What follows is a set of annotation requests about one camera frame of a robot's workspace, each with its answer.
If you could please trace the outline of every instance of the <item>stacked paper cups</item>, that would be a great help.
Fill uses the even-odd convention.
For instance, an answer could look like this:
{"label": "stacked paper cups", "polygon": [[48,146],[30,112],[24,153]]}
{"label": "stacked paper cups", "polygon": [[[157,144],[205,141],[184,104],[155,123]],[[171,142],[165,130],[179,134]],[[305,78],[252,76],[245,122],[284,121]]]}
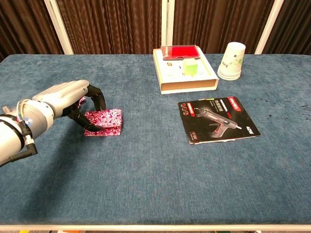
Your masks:
{"label": "stacked paper cups", "polygon": [[217,74],[224,80],[236,80],[241,75],[241,67],[245,53],[245,45],[239,42],[230,42],[227,45]]}

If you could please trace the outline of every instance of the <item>white pole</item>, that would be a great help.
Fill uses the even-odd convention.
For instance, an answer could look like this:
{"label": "white pole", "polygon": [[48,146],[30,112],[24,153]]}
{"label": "white pole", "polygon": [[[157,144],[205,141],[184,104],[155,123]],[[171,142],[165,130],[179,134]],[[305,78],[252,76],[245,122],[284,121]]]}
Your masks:
{"label": "white pole", "polygon": [[261,34],[259,43],[257,45],[255,54],[262,54],[262,51],[267,43],[267,40],[269,38],[269,35],[271,33],[271,30],[274,26],[274,23],[276,22],[276,18],[278,16],[278,13],[282,7],[284,0],[275,0],[270,12],[270,15],[268,17],[266,26],[263,29],[263,32]]}
{"label": "white pole", "polygon": [[161,17],[161,46],[167,45],[167,0],[162,0],[162,17]]}
{"label": "white pole", "polygon": [[174,27],[175,0],[169,0],[168,7],[168,25],[167,25],[167,45],[173,45],[173,27]]}
{"label": "white pole", "polygon": [[64,54],[73,54],[71,43],[56,0],[44,0]]}

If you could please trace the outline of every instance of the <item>glue gun manual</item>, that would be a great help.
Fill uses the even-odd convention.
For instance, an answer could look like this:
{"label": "glue gun manual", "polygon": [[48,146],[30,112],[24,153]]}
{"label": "glue gun manual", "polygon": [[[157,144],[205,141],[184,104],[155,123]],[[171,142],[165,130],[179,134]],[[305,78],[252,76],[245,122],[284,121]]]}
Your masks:
{"label": "glue gun manual", "polygon": [[261,136],[237,97],[178,103],[190,144]]}

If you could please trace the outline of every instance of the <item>fabric pouch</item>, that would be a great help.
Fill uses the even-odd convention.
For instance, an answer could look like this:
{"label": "fabric pouch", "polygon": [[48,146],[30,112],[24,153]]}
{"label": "fabric pouch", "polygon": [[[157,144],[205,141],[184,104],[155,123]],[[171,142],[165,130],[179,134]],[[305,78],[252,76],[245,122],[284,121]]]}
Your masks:
{"label": "fabric pouch", "polygon": [[102,126],[104,129],[91,132],[84,131],[84,136],[118,136],[122,128],[122,110],[109,109],[102,111],[89,111],[85,116],[94,125]]}

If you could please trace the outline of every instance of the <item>robotic hand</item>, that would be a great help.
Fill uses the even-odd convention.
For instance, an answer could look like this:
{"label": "robotic hand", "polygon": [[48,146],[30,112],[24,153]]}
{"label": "robotic hand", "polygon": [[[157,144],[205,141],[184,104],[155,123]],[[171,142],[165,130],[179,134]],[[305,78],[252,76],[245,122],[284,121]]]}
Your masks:
{"label": "robotic hand", "polygon": [[34,139],[48,130],[53,120],[68,116],[83,128],[95,132],[102,130],[79,112],[79,100],[91,97],[96,111],[105,110],[102,91],[87,80],[72,81],[50,87],[32,100],[21,100],[15,109],[3,107],[0,115],[0,167],[37,154]]}

